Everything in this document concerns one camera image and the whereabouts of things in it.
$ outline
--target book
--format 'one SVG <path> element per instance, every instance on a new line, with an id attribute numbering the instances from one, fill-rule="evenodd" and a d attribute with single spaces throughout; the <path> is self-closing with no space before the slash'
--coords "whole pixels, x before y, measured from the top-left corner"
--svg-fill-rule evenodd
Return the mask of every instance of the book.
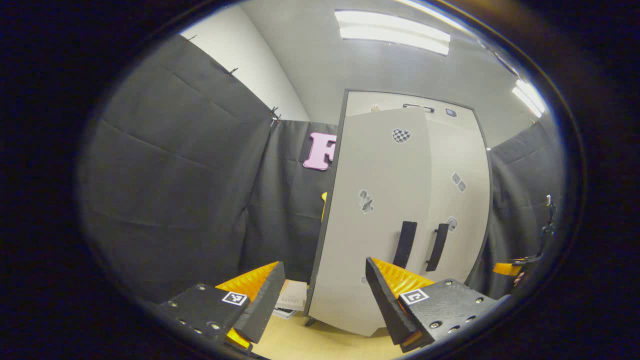
<path id="1" fill-rule="evenodd" d="M 286 320 L 290 319 L 295 313 L 297 313 L 297 311 L 291 309 L 280 309 L 279 307 L 276 307 L 273 310 L 273 314 L 275 316 L 279 316 Z"/>
<path id="2" fill-rule="evenodd" d="M 302 281 L 285 280 L 280 297 L 275 307 L 304 311 L 307 301 L 307 283 Z"/>

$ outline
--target ceiling light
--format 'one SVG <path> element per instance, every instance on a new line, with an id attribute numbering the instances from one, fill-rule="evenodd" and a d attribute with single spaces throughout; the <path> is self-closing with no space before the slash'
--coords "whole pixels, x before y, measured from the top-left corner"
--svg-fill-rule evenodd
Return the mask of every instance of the ceiling light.
<path id="1" fill-rule="evenodd" d="M 542 98 L 540 97 L 540 95 L 538 95 L 538 92 L 533 86 L 525 83 L 520 79 L 516 81 L 516 86 L 520 88 L 528 98 L 531 99 L 533 104 L 540 110 L 541 113 L 545 112 L 544 102 L 542 101 Z"/>
<path id="2" fill-rule="evenodd" d="M 460 31 L 462 31 L 465 34 L 471 34 L 471 32 L 467 29 L 465 29 L 462 25 L 458 24 L 457 22 L 451 20 L 450 18 L 442 15 L 441 13 L 438 13 L 426 6 L 414 3 L 413 1 L 410 0 L 395 0 L 395 2 L 397 3 L 401 3 L 401 4 L 405 4 L 406 6 L 411 6 L 412 8 L 416 9 L 416 10 L 420 10 L 428 15 L 433 16 L 434 18 L 444 22 L 445 24 L 451 26 L 454 29 L 458 29 Z"/>
<path id="3" fill-rule="evenodd" d="M 536 105 L 534 105 L 533 101 L 531 101 L 531 99 L 526 96 L 524 92 L 522 92 L 520 88 L 516 86 L 511 92 L 513 92 L 522 102 L 524 102 L 524 104 L 527 105 L 531 112 L 533 112 L 537 117 L 542 116 L 542 112 L 536 107 Z"/>
<path id="4" fill-rule="evenodd" d="M 345 39 L 378 40 L 420 47 L 438 54 L 449 53 L 451 36 L 419 22 L 391 15 L 338 10 L 335 18 Z"/>

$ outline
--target black curtain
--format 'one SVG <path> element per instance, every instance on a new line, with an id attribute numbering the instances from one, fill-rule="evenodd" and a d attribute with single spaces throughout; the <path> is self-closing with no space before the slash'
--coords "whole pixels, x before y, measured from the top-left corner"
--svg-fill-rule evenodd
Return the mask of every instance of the black curtain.
<path id="1" fill-rule="evenodd" d="M 337 125 L 281 120 L 275 122 L 248 205 L 241 270 L 284 261 L 287 279 L 309 282 L 324 202 L 335 168 L 320 171 L 302 163 L 313 132 L 335 135 Z"/>
<path id="2" fill-rule="evenodd" d="M 89 130 L 79 198 L 93 248 L 124 286 L 160 303 L 238 274 L 270 122 L 265 104 L 179 35 L 116 87 Z"/>
<path id="3" fill-rule="evenodd" d="M 558 131 L 549 120 L 537 122 L 488 152 L 492 171 L 492 208 L 486 245 L 467 284 L 497 299 L 511 293 L 514 277 L 496 274 L 496 263 L 536 255 L 549 220 L 547 195 L 563 210 L 566 167 Z"/>

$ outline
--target pink letter f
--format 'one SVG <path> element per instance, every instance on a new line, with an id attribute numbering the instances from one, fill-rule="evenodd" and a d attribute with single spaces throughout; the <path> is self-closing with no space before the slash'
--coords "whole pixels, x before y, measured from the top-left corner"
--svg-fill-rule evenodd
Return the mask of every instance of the pink letter f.
<path id="1" fill-rule="evenodd" d="M 326 170 L 329 164 L 324 160 L 324 155 L 328 155 L 329 160 L 333 161 L 337 136 L 322 133 L 311 133 L 310 135 L 313 139 L 311 151 L 309 152 L 309 158 L 302 165 L 307 168 Z"/>

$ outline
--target black cabinet handle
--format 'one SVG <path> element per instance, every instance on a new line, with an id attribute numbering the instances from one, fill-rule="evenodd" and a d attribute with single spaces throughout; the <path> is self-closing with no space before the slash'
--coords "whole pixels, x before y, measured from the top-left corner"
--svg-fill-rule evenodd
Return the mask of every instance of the black cabinet handle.
<path id="1" fill-rule="evenodd" d="M 426 261 L 428 265 L 425 271 L 435 271 L 436 267 L 438 267 L 448 232 L 449 224 L 438 224 L 438 229 L 434 230 L 434 233 L 437 233 L 436 243 L 433 245 L 433 251 L 431 251 L 431 259 Z"/>
<path id="2" fill-rule="evenodd" d="M 408 106 L 418 106 L 418 107 L 422 107 L 425 108 L 427 110 L 429 110 L 430 113 L 433 113 L 434 111 L 436 111 L 434 108 L 430 108 L 429 106 L 424 106 L 424 105 L 416 105 L 416 104 L 402 104 L 403 108 L 406 108 Z"/>
<path id="3" fill-rule="evenodd" d="M 413 239 L 415 237 L 415 229 L 417 226 L 417 222 L 402 222 L 402 231 L 400 231 L 400 240 L 398 240 L 398 248 L 396 249 L 396 256 L 394 257 L 394 265 L 406 268 L 406 263 L 409 261 L 409 255 L 411 254 L 411 248 L 413 247 Z"/>

